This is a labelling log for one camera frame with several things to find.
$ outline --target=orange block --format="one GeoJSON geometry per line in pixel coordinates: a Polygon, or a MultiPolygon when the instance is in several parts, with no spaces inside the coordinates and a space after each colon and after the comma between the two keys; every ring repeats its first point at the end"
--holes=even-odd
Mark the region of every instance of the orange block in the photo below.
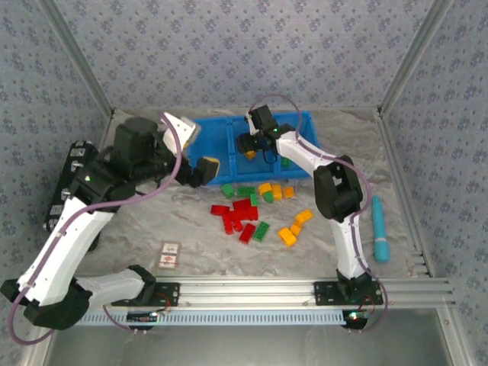
{"type": "Polygon", "coordinates": [[[298,236],[298,234],[300,234],[300,231],[302,231],[302,226],[298,225],[297,223],[294,223],[293,225],[290,226],[290,231],[293,235],[298,236]]]}
{"type": "Polygon", "coordinates": [[[293,187],[283,188],[283,193],[285,198],[292,198],[295,196],[295,190],[293,189],[293,187]]]}
{"type": "Polygon", "coordinates": [[[271,188],[273,190],[273,197],[275,201],[279,201],[280,199],[283,198],[280,185],[271,185],[271,188]]]}
{"type": "Polygon", "coordinates": [[[304,222],[310,220],[313,217],[312,211],[306,209],[300,212],[298,215],[295,217],[295,221],[298,223],[298,225],[303,225],[304,222]]]}
{"type": "Polygon", "coordinates": [[[244,155],[246,156],[247,159],[251,160],[251,159],[254,159],[255,158],[256,151],[244,152],[244,155]]]}
{"type": "Polygon", "coordinates": [[[281,238],[281,240],[283,240],[286,246],[292,246],[297,242],[297,237],[293,235],[293,233],[287,227],[284,227],[278,231],[278,236],[281,238]]]}
{"type": "Polygon", "coordinates": [[[259,186],[258,190],[259,190],[259,194],[262,196],[264,193],[272,191],[273,188],[269,183],[264,183],[259,186]]]}

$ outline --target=marble surface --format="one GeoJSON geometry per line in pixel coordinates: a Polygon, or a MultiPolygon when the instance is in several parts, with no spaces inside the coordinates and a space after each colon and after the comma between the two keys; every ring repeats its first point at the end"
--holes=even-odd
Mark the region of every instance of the marble surface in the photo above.
{"type": "MultiPolygon", "coordinates": [[[[155,118],[156,111],[128,111],[155,118]]],[[[243,114],[244,110],[169,110],[189,118],[209,115],[243,114]]],[[[381,277],[415,277],[406,236],[394,193],[393,184],[372,114],[342,111],[312,111],[321,147],[328,153],[350,155],[357,167],[366,173],[375,194],[384,202],[388,239],[392,259],[378,264],[373,256],[371,212],[360,219],[361,241],[366,259],[381,277]]],[[[105,145],[113,141],[115,127],[127,114],[116,111],[105,145]]],[[[296,197],[259,207],[260,220],[271,228],[263,243],[251,241],[243,245],[239,235],[228,236],[219,217],[210,215],[211,204],[229,204],[219,186],[193,189],[173,184],[152,200],[122,207],[104,228],[96,251],[89,253],[79,266],[79,273],[101,274],[119,271],[131,264],[140,264],[157,275],[238,275],[315,277],[336,276],[336,247],[332,230],[315,207],[311,178],[281,181],[294,187],[296,197]],[[288,248],[278,238],[283,226],[290,226],[296,214],[310,208],[315,217],[307,222],[295,246],[288,248]],[[158,270],[164,241],[181,243],[176,270],[158,270]]],[[[154,185],[144,185],[150,191],[154,185]]]]}

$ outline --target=blue cylinder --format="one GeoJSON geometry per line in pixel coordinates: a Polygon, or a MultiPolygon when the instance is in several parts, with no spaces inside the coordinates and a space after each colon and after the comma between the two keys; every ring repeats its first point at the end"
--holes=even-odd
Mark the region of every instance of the blue cylinder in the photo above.
{"type": "Polygon", "coordinates": [[[373,196],[374,257],[377,262],[390,261],[390,244],[384,225],[383,205],[379,196],[373,196]]]}

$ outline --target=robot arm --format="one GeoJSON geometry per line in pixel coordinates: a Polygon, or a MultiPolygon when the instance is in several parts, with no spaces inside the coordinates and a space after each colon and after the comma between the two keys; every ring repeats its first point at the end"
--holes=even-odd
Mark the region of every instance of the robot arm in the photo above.
{"type": "MultiPolygon", "coordinates": [[[[169,114],[180,140],[191,143],[199,126],[190,120],[179,120],[169,114]]],[[[75,278],[75,270],[95,237],[114,217],[120,207],[89,211],[77,217],[59,238],[37,280],[27,282],[40,267],[41,259],[59,236],[59,229],[77,211],[103,201],[120,201],[132,197],[136,186],[148,180],[164,178],[175,165],[175,140],[166,131],[159,133],[157,124],[143,118],[129,118],[117,127],[109,160],[93,159],[78,171],[69,188],[69,197],[34,263],[19,279],[4,282],[0,291],[11,301],[26,287],[20,304],[24,315],[35,326],[67,329],[76,324],[90,307],[118,300],[135,299],[144,305],[153,295],[156,279],[139,265],[116,274],[96,278],[75,278]]],[[[184,159],[183,170],[176,179],[192,187],[205,185],[218,174],[219,162],[201,158],[195,168],[184,159]]]]}
{"type": "MultiPolygon", "coordinates": [[[[304,143],[308,144],[310,148],[313,148],[318,152],[320,151],[311,143],[307,141],[304,141],[304,143]]],[[[350,222],[350,215],[352,213],[350,213],[346,217],[343,217],[342,220],[338,220],[338,217],[334,217],[333,213],[330,212],[331,210],[329,209],[329,207],[327,207],[329,203],[329,196],[332,193],[332,187],[327,187],[327,184],[325,184],[324,181],[328,177],[332,178],[332,174],[337,172],[336,164],[334,162],[331,162],[330,160],[321,159],[320,157],[312,155],[310,154],[310,152],[306,151],[297,142],[294,131],[289,131],[281,135],[281,137],[276,140],[276,148],[278,154],[280,154],[284,158],[288,158],[289,160],[300,166],[312,178],[314,178],[317,207],[319,208],[320,213],[329,219],[329,223],[332,227],[332,232],[334,234],[338,259],[337,270],[347,279],[360,277],[362,274],[364,274],[364,269],[359,265],[359,261],[356,258],[354,246],[352,244],[352,231],[350,222]]],[[[321,155],[335,157],[325,152],[321,152],[321,155]]],[[[363,263],[366,263],[366,259],[364,259],[364,255],[362,252],[361,238],[359,236],[358,216],[354,218],[354,225],[356,242],[360,244],[359,252],[361,254],[361,259],[363,263]]]]}
{"type": "MultiPolygon", "coordinates": [[[[326,158],[335,156],[305,140],[299,142],[295,129],[290,125],[278,126],[268,106],[250,111],[246,120],[250,132],[237,138],[240,153],[271,150],[275,155],[279,154],[295,162],[313,178],[317,208],[330,222],[334,234],[341,292],[344,298],[362,297],[361,292],[371,283],[371,276],[360,265],[352,238],[351,215],[360,210],[363,198],[358,176],[344,165],[326,158]]],[[[348,156],[339,159],[352,164],[348,156]]],[[[353,221],[355,240],[361,260],[367,266],[362,252],[358,219],[356,216],[353,221]]]]}

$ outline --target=small card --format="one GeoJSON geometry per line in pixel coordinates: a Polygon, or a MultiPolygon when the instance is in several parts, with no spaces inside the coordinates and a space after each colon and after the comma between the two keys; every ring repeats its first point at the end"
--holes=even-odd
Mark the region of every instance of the small card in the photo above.
{"type": "Polygon", "coordinates": [[[158,268],[176,269],[178,265],[179,242],[165,242],[162,244],[161,257],[159,258],[158,268]]]}

